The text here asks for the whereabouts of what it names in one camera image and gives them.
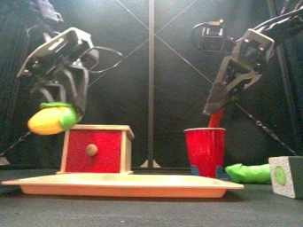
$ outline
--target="yellow corn toy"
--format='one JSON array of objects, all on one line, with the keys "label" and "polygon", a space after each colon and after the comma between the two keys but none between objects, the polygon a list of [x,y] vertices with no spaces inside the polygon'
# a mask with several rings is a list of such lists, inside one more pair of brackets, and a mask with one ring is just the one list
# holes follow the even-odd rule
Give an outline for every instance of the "yellow corn toy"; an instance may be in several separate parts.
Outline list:
[{"label": "yellow corn toy", "polygon": [[82,120],[71,104],[43,103],[41,109],[27,123],[30,130],[39,135],[54,135],[70,130]]}]

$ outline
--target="wire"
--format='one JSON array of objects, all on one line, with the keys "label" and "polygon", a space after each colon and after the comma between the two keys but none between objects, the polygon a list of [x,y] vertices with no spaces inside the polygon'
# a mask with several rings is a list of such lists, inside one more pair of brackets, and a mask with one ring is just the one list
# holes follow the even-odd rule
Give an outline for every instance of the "wire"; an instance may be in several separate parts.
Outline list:
[{"label": "wire", "polygon": [[289,18],[289,17],[298,16],[298,15],[301,15],[301,14],[303,14],[303,8],[302,8],[302,9],[298,9],[298,10],[296,10],[296,11],[288,13],[288,14],[284,14],[284,15],[278,16],[278,17],[276,17],[276,18],[272,19],[272,20],[268,20],[266,22],[264,22],[262,24],[260,24],[260,25],[254,28],[254,30],[258,30],[258,29],[266,27],[269,24],[273,24],[273,23],[276,23],[276,22],[278,22],[278,21],[281,21],[281,20],[284,20],[284,19],[286,19],[286,18]]},{"label": "wire", "polygon": [[103,47],[103,46],[95,46],[95,47],[93,48],[93,50],[109,51],[109,52],[113,52],[113,53],[115,53],[115,54],[118,54],[118,55],[121,56],[121,61],[119,61],[114,66],[111,66],[111,67],[109,67],[109,68],[106,68],[106,69],[103,69],[103,70],[99,70],[99,71],[94,71],[94,70],[90,69],[90,72],[91,72],[93,74],[102,74],[102,73],[105,73],[105,72],[109,72],[111,69],[114,69],[115,67],[118,67],[118,66],[122,64],[122,62],[123,62],[123,60],[125,60],[125,56],[123,56],[123,54],[122,54],[119,51],[115,51],[114,49],[111,49],[111,48],[109,48],[109,47]]},{"label": "wire", "polygon": [[195,34],[195,30],[197,30],[201,26],[203,26],[205,24],[206,24],[206,23],[201,23],[201,24],[195,25],[194,28],[193,28],[193,33],[191,33],[193,43],[194,43],[194,46],[198,48],[199,51],[203,51],[203,49],[202,49],[202,46],[201,46],[201,45],[197,43],[197,41],[195,41],[195,36],[194,36],[194,34]]}]

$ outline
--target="white cup rim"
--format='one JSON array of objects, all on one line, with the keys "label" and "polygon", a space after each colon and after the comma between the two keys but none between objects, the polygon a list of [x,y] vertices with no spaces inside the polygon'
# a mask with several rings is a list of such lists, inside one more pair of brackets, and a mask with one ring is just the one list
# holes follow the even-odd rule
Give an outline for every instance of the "white cup rim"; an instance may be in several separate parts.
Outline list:
[{"label": "white cup rim", "polygon": [[198,130],[226,130],[225,128],[193,128],[193,129],[186,129],[183,132],[187,131],[198,131]]}]

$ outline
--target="metal pole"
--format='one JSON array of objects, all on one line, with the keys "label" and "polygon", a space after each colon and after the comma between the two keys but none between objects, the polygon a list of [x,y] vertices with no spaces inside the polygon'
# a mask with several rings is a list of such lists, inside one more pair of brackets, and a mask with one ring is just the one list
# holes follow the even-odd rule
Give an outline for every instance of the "metal pole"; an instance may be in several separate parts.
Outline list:
[{"label": "metal pole", "polygon": [[149,88],[149,168],[154,167],[154,55],[155,55],[155,2],[150,0],[150,88]]}]

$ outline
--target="wooden box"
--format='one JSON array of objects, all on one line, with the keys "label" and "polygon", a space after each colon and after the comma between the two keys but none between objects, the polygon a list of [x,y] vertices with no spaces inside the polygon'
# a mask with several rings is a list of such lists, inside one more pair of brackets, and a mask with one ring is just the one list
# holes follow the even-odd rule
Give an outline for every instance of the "wooden box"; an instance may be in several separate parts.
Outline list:
[{"label": "wooden box", "polygon": [[126,125],[75,125],[66,132],[59,173],[131,173],[131,140]]}]

